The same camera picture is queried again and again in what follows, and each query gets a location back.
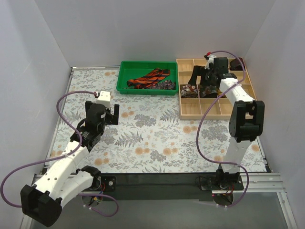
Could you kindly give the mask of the brown cat print tie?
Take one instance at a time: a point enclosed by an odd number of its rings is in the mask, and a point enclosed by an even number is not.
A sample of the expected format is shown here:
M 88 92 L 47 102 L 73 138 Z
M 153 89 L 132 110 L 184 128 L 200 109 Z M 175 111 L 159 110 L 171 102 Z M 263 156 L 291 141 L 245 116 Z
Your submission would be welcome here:
M 196 85 L 181 84 L 180 85 L 180 96 L 182 99 L 187 98 L 198 98 L 198 88 Z

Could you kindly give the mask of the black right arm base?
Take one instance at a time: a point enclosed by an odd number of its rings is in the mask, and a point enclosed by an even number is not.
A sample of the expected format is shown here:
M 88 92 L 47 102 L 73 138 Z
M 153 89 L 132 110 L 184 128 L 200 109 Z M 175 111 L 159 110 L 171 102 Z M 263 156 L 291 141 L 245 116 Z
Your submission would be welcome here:
M 195 178 L 195 184 L 201 190 L 232 190 L 241 191 L 244 189 L 244 185 L 240 176 L 240 173 L 224 173 L 221 169 L 218 169 L 214 173 L 204 173 Z

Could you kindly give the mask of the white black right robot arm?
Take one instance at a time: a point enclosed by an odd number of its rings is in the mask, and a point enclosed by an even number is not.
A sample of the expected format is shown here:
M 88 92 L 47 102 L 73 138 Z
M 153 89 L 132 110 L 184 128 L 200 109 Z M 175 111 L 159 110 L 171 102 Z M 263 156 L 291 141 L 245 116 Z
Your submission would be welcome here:
M 205 59 L 207 62 L 204 66 L 194 66 L 189 83 L 196 82 L 200 76 L 202 86 L 219 89 L 221 96 L 226 96 L 233 107 L 228 126 L 230 143 L 224 160 L 219 162 L 218 176 L 215 178 L 216 185 L 225 190 L 239 176 L 240 163 L 248 147 L 263 132 L 265 104 L 251 97 L 237 76 L 229 72 L 228 58 L 207 54 Z

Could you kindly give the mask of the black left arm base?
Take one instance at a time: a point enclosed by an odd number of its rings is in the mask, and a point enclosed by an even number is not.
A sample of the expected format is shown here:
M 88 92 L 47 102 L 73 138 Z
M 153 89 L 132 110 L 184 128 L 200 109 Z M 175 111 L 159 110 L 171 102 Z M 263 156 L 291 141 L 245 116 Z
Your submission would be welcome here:
M 93 178 L 90 191 L 113 192 L 116 189 L 116 177 L 114 176 L 98 176 Z

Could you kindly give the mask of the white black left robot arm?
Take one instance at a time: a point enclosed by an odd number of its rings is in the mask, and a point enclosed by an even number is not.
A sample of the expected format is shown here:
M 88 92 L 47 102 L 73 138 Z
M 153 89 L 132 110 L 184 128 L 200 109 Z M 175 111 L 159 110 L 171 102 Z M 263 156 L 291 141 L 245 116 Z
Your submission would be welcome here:
M 57 160 L 33 185 L 25 185 L 21 192 L 21 206 L 25 215 L 46 227 L 59 218 L 63 207 L 82 191 L 104 192 L 112 190 L 115 179 L 103 177 L 99 169 L 77 165 L 100 141 L 107 125 L 117 125 L 120 106 L 114 113 L 101 103 L 87 101 L 86 117 L 77 125 L 70 137 L 63 158 Z

